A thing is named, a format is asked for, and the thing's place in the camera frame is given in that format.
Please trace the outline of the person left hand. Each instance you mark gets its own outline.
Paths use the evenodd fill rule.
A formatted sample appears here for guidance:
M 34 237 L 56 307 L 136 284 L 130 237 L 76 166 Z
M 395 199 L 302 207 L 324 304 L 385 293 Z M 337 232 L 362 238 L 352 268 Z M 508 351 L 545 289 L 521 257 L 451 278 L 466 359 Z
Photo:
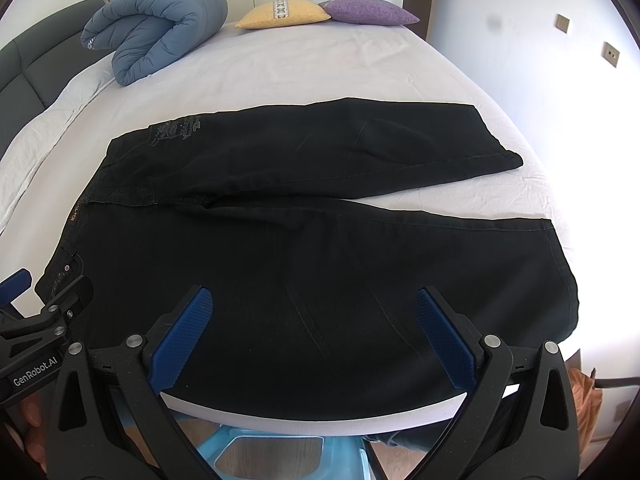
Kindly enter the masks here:
M 10 407 L 11 421 L 6 430 L 17 446 L 47 473 L 47 421 L 43 414 L 42 395 L 36 391 Z

